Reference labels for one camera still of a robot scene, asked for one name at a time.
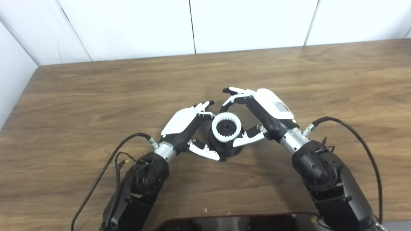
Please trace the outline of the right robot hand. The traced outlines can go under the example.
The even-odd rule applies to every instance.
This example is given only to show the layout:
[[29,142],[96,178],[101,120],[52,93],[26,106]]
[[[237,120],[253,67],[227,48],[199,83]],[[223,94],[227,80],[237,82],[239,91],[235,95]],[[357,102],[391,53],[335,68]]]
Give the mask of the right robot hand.
[[228,148],[254,143],[263,138],[280,142],[289,130],[299,128],[294,114],[271,90],[260,88],[256,91],[236,87],[224,88],[230,97],[224,102],[220,113],[228,111],[233,104],[245,104],[260,124],[243,132],[240,137],[226,143]]

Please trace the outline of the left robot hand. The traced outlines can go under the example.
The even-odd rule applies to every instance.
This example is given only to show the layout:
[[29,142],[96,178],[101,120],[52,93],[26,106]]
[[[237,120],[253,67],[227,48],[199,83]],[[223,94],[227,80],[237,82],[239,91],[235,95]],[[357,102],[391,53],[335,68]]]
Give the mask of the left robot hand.
[[161,132],[155,153],[167,163],[182,152],[192,153],[215,161],[226,161],[226,157],[193,136],[204,121],[213,120],[215,115],[206,111],[214,101],[205,101],[177,111]]

